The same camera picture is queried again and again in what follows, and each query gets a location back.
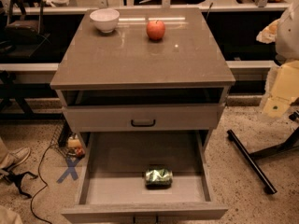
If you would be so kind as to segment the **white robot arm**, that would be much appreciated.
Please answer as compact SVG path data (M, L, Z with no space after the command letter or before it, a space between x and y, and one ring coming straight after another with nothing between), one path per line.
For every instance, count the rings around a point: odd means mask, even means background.
M274 42L281 66L273 65L267 75L260 108L269 118L281 117L299 98L299 3L293 2L281 17L267 25L256 40Z

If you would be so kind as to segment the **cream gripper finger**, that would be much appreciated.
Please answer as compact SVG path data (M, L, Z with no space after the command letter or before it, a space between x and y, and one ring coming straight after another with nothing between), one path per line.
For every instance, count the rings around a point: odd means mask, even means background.
M262 114L271 119L281 117L299 98L299 61L289 61L270 68L265 95L261 100Z

